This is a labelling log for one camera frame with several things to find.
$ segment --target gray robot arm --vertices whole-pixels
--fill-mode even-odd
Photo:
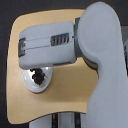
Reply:
[[[25,42],[19,45],[19,53],[23,54],[22,50],[25,53],[19,55],[20,67],[31,69],[74,63],[77,57],[73,26],[71,22],[62,22],[21,32],[20,39]],[[53,46],[52,41],[56,42],[61,35],[64,43]],[[115,11],[102,2],[89,6],[78,23],[77,38],[83,57],[97,64],[99,75],[88,102],[86,127],[127,128],[128,82],[120,22]]]

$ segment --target wooden mounting plate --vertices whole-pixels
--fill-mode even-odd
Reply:
[[[98,77],[83,61],[53,68],[47,89],[39,94],[30,92],[23,81],[18,63],[19,33],[33,25],[73,21],[84,10],[42,11],[18,17],[9,42],[7,61],[7,115],[11,124],[26,123],[35,118],[61,111],[86,113],[88,99]]]

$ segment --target tan plate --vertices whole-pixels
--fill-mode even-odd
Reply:
[[[40,116],[60,112],[86,113],[88,99],[97,83],[97,73],[78,59],[75,64],[53,69],[52,80],[40,93],[30,92],[18,64],[19,33],[32,25],[73,21],[83,10],[43,11],[20,16],[13,24],[7,62],[7,114],[12,124],[29,122]]]

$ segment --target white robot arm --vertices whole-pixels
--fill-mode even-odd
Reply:
[[[118,16],[102,2],[89,6],[75,30],[77,47],[73,26],[72,22],[62,22],[22,31],[20,67],[33,69],[74,63],[80,48],[80,56],[88,64],[93,63],[92,67],[98,66],[99,76],[88,102],[86,127],[128,128],[128,82]]]

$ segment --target white mechanical part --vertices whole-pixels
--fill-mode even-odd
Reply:
[[[86,128],[86,114],[80,114],[81,128]],[[52,115],[40,117],[29,123],[29,128],[52,128]],[[73,112],[58,113],[58,128],[77,128]]]
[[[32,79],[32,75],[34,74],[34,72],[31,72],[30,70],[22,70],[23,80],[25,86],[28,88],[29,91],[34,93],[40,93],[43,90],[45,90],[49,85],[52,78],[52,71],[53,71],[52,67],[46,67],[46,68],[44,67],[41,68],[41,70],[46,75],[41,85],[36,84]]]
[[[99,80],[87,106],[86,128],[128,128],[128,81],[119,19],[108,5],[89,6],[80,18],[78,42],[97,63]]]
[[[60,22],[37,25],[19,36],[19,66],[22,69],[74,63],[74,24]]]

